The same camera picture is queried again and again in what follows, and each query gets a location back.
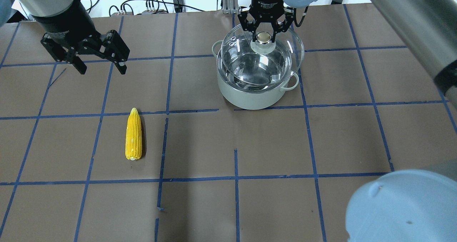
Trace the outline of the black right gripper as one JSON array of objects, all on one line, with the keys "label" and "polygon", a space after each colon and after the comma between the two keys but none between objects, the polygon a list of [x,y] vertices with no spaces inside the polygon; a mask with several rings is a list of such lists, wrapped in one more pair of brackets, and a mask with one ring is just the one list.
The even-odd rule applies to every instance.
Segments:
[{"label": "black right gripper", "polygon": [[276,42],[276,36],[287,32],[294,19],[294,8],[285,7],[283,0],[251,0],[249,7],[238,9],[241,28],[251,33],[252,42],[257,41],[256,31],[260,24],[271,24],[271,42]]}]

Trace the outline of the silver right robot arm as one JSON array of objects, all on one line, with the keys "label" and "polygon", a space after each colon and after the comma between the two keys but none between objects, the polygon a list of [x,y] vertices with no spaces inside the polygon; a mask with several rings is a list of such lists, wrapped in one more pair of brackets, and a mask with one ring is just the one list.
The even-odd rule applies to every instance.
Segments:
[{"label": "silver right robot arm", "polygon": [[345,242],[353,193],[456,158],[456,111],[372,4],[320,0],[291,103],[236,110],[238,242]]}]

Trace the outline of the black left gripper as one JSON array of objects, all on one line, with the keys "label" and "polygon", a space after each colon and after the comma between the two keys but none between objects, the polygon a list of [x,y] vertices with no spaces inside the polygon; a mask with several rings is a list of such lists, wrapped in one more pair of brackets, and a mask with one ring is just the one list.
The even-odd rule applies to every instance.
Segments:
[{"label": "black left gripper", "polygon": [[45,30],[40,42],[55,61],[65,61],[84,75],[87,66],[78,55],[96,55],[126,74],[130,48],[116,30],[100,34],[80,1],[65,4],[57,13],[34,14],[34,19]]}]

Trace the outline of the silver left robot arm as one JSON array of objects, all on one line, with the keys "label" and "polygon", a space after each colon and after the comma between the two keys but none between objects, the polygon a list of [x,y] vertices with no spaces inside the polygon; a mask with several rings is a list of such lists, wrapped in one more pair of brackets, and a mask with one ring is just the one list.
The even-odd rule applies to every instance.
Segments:
[{"label": "silver left robot arm", "polygon": [[[1,0],[1,24],[5,24],[15,0]],[[124,75],[130,49],[116,30],[100,34],[80,0],[19,0],[43,27],[41,44],[57,62],[66,62],[80,73],[87,67],[81,55],[109,60]]]}]

